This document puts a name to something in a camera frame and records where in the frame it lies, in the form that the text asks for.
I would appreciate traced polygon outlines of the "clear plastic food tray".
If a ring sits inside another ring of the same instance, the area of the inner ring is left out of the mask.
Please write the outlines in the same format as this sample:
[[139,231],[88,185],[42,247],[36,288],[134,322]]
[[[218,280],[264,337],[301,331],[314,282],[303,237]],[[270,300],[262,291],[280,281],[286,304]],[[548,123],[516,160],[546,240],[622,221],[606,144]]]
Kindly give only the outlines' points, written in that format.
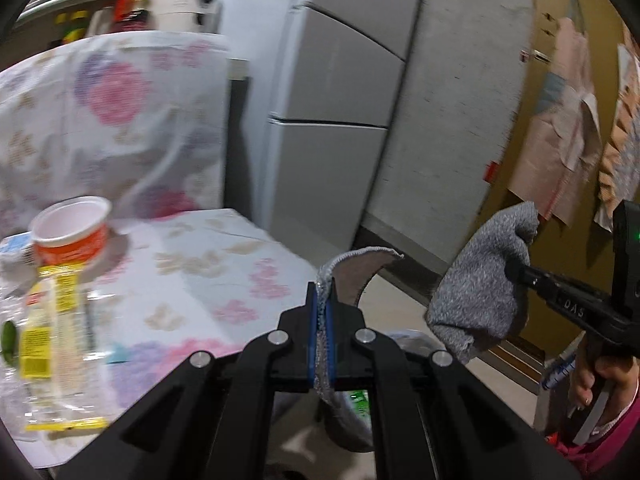
[[1,299],[1,420],[19,441],[95,434],[113,418],[107,298],[81,264],[44,266]]

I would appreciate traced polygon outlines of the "small blue paper scrap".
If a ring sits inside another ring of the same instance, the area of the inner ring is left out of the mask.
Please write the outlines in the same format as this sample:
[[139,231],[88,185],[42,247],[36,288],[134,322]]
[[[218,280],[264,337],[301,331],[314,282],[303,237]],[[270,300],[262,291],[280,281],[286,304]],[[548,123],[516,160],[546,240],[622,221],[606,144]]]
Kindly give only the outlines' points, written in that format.
[[113,344],[112,348],[107,351],[107,364],[124,364],[129,361],[129,351],[123,344]]

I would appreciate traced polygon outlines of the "white grey-edged dish cloth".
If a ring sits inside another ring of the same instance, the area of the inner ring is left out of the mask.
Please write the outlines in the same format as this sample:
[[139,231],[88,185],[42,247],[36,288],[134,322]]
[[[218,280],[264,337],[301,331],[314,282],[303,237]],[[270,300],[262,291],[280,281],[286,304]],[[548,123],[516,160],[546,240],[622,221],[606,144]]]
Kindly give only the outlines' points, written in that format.
[[358,307],[369,282],[386,266],[404,255],[394,248],[369,246],[343,252],[318,270],[316,288],[316,336],[314,336],[314,390],[326,404],[332,404],[332,342],[330,317],[336,304]]

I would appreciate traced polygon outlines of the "orange white instant noodle cup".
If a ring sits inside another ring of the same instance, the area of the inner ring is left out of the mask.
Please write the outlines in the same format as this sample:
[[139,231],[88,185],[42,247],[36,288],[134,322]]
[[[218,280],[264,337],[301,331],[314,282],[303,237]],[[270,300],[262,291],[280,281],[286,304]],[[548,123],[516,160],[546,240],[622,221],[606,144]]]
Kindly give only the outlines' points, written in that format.
[[39,262],[58,266],[99,257],[108,239],[111,211],[112,203],[100,196],[70,198],[41,211],[29,223]]

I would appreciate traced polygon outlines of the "green cucumber piece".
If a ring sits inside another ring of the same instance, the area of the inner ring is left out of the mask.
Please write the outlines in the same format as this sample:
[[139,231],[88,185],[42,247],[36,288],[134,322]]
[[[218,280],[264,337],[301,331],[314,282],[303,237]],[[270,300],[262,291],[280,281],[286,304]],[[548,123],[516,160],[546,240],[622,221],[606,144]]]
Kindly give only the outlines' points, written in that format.
[[18,331],[12,321],[2,324],[1,330],[1,356],[6,365],[16,367],[18,351]]

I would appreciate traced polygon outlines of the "small blue white milk carton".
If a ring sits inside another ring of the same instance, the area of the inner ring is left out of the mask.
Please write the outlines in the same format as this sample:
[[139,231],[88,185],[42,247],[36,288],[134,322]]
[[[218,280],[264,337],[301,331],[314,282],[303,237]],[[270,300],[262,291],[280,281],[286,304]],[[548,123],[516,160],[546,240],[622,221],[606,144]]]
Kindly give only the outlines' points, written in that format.
[[0,262],[3,270],[34,266],[34,244],[30,233],[18,233],[4,238],[0,245]]

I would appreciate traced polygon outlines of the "white rice cooker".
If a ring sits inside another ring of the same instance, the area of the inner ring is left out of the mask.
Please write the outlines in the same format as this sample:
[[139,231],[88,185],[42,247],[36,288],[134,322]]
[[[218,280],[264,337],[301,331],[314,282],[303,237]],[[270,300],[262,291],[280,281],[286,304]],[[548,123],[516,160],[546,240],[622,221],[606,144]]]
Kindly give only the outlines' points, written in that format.
[[216,34],[221,0],[151,0],[151,24],[164,32]]

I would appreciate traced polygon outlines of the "yellow labelled plastic food bag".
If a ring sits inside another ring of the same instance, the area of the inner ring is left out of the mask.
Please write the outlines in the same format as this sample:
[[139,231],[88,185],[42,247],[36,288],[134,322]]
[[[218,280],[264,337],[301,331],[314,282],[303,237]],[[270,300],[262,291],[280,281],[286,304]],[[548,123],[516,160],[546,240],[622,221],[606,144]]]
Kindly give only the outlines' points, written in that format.
[[43,266],[26,294],[18,372],[26,389],[27,432],[100,431],[110,423],[83,270],[81,263]]

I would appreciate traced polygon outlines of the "grey knit sock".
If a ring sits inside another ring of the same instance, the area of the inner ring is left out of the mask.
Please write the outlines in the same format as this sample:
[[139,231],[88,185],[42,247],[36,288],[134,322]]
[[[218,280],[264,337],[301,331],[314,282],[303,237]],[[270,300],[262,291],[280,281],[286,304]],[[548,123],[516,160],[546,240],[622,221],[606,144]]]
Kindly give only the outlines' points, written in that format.
[[460,250],[433,292],[426,324],[459,362],[477,358],[525,327],[528,291],[508,278],[506,267],[530,263],[538,226],[532,202],[496,212]]

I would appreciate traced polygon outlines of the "grey refrigerator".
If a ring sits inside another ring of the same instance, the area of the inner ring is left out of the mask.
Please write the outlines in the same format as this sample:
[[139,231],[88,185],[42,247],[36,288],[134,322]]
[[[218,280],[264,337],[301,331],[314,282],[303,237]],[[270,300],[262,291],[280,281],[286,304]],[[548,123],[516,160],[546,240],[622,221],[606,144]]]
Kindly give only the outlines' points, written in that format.
[[222,3],[231,55],[250,62],[249,219],[324,263],[360,226],[420,0]]

